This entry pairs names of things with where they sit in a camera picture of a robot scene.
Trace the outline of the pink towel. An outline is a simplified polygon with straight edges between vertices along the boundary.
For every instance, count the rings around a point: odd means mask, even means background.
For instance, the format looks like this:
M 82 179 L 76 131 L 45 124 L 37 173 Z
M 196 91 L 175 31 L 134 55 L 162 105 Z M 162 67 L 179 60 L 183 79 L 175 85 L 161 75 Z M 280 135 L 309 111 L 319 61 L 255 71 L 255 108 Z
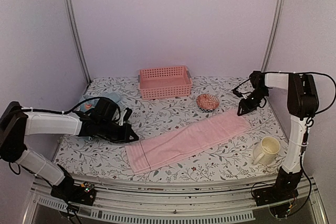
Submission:
M 125 151 L 135 175 L 179 162 L 227 142 L 250 128 L 248 121 L 229 110 L 161 135 L 127 145 Z

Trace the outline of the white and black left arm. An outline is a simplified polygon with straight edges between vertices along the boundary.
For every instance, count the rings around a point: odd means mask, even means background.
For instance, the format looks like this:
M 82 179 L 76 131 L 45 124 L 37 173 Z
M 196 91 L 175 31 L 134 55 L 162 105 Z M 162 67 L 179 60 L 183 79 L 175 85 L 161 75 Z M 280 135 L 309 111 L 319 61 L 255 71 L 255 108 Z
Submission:
M 95 97 L 97 104 L 86 112 L 78 108 L 83 101 L 68 111 L 26 108 L 13 101 L 1 116 L 1 159 L 16 163 L 40 176 L 67 200 L 78 195 L 66 170 L 44 156 L 30 150 L 25 138 L 31 135 L 71 135 L 99 137 L 114 144 L 129 144 L 139 137 L 128 122 L 132 110 L 120 107 L 106 97 Z

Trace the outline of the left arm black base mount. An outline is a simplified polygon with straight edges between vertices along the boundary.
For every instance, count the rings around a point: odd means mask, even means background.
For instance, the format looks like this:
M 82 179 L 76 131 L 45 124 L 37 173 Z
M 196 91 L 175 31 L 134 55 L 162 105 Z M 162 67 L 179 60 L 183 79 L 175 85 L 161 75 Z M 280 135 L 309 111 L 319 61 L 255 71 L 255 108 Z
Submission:
M 66 203 L 74 202 L 92 206 L 97 194 L 94 186 L 94 184 L 89 182 L 75 185 L 74 179 L 71 176 L 66 176 L 59 185 L 53 185 L 50 194 Z

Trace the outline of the pink perforated plastic basket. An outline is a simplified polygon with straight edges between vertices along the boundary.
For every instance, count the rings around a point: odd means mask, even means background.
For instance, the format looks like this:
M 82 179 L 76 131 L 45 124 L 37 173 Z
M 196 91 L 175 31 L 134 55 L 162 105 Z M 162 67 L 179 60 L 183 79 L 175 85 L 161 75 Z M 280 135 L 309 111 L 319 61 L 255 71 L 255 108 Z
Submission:
M 141 69 L 138 83 L 143 100 L 189 96 L 193 85 L 186 66 Z

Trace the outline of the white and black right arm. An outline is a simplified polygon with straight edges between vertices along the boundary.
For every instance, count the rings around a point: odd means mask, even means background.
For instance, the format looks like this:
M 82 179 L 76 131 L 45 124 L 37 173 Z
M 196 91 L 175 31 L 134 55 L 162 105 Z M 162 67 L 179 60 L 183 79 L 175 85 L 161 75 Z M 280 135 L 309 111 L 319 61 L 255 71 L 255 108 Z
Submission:
M 254 71 L 247 79 L 253 91 L 241 93 L 239 84 L 232 93 L 241 98 L 237 115 L 248 114 L 261 107 L 260 103 L 269 96 L 269 89 L 287 91 L 287 110 L 291 128 L 287 155 L 279 170 L 279 176 L 301 176 L 302 162 L 308 146 L 309 128 L 317 114 L 319 99 L 314 78 L 309 73 L 281 73 Z

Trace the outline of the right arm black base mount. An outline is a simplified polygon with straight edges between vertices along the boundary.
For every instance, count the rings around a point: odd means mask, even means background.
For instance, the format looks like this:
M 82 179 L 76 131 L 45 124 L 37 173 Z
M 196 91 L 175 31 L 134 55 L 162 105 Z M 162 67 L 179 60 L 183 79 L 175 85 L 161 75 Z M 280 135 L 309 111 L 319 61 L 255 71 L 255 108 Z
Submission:
M 298 196 L 297 186 L 303 171 L 287 173 L 281 167 L 274 185 L 253 189 L 251 195 L 257 206 L 264 206 L 287 200 L 287 203 L 270 207 L 270 213 L 277 218 L 286 218 L 291 212 L 293 203 Z

